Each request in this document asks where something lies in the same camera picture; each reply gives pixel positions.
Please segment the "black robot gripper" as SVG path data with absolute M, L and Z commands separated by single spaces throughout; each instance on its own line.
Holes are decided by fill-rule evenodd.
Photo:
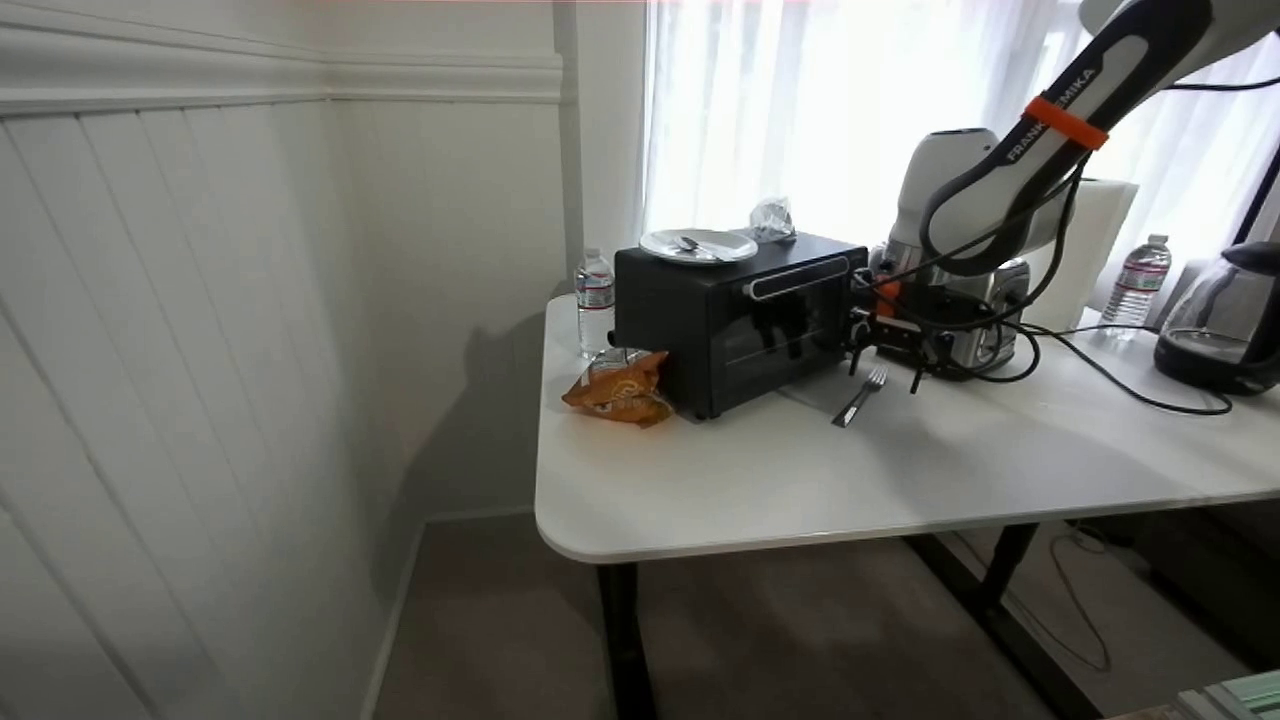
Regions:
M 847 377 L 858 371 L 863 352 L 907 369 L 916 395 L 922 377 L 975 380 L 994 369 L 994 324 L 975 295 L 932 287 L 922 280 L 852 286 L 852 349 Z

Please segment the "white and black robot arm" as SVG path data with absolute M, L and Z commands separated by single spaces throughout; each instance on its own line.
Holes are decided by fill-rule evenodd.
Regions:
M 883 255 L 863 274 L 847 352 L 916 377 L 994 380 L 1062 255 L 1083 166 L 1146 95 L 1280 29 L 1280 0 L 1083 0 L 1090 40 L 994 136 L 916 146 Z

